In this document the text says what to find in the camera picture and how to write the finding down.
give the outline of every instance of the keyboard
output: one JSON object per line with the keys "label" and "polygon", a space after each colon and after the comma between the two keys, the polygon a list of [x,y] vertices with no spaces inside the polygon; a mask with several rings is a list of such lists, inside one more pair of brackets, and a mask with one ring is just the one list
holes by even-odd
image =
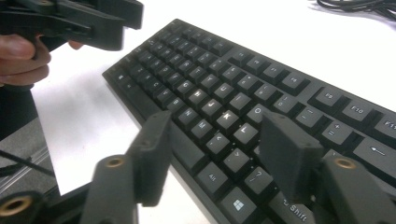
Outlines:
{"label": "keyboard", "polygon": [[171,21],[103,77],[143,124],[170,110],[172,165],[218,223],[315,223],[260,160],[262,113],[361,162],[396,199],[396,113],[252,49]]}

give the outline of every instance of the gray carpet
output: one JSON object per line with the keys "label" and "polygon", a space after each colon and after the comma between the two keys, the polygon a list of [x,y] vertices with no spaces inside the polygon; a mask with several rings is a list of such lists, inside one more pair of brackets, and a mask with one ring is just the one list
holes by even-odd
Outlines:
{"label": "gray carpet", "polygon": [[[2,140],[0,149],[22,159],[30,159],[34,164],[53,171],[39,119],[34,119]],[[12,164],[16,164],[16,162],[0,157],[0,167]],[[14,175],[0,178],[0,198],[26,190],[45,193],[55,186],[54,177],[23,166]]]}

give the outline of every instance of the arrow symbol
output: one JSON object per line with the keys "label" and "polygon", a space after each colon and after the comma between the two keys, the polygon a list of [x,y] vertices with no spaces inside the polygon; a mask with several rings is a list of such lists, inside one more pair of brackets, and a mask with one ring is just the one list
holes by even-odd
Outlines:
{"label": "arrow symbol", "polygon": [[382,151],[378,150],[376,147],[370,147],[370,149],[371,149],[372,151],[376,152],[376,153],[379,153],[379,154],[385,156],[385,153],[383,153]]}

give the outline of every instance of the white tabletop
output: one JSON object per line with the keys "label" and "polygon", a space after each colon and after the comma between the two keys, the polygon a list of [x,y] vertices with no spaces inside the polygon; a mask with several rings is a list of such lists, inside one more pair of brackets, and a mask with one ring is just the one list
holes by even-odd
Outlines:
{"label": "white tabletop", "polygon": [[[305,0],[140,2],[143,28],[125,31],[123,50],[84,46],[75,51],[64,45],[51,53],[49,77],[32,90],[62,194],[88,183],[99,160],[124,153],[133,141],[140,126],[102,73],[173,19],[396,111],[394,22],[329,12]],[[141,209],[142,223],[211,222],[171,170],[160,205]]]}

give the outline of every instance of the cable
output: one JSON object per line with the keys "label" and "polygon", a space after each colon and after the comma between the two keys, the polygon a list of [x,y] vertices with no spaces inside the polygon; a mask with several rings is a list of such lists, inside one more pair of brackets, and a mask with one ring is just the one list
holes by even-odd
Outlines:
{"label": "cable", "polygon": [[317,3],[330,10],[345,12],[373,11],[391,21],[396,21],[396,0],[317,0]]}
{"label": "cable", "polygon": [[28,167],[30,167],[32,169],[35,169],[35,170],[37,170],[37,171],[39,171],[39,172],[41,172],[43,174],[55,177],[55,173],[53,173],[52,171],[50,171],[50,170],[48,170],[46,168],[43,168],[41,166],[38,166],[38,165],[36,165],[34,163],[31,163],[31,162],[29,162],[27,160],[24,160],[24,159],[21,159],[19,157],[16,157],[16,156],[14,156],[12,154],[9,154],[9,153],[1,150],[1,149],[0,149],[0,156],[4,157],[6,159],[9,159],[9,160],[15,161],[17,163],[21,163],[23,165],[26,165],[26,166],[28,166]]}

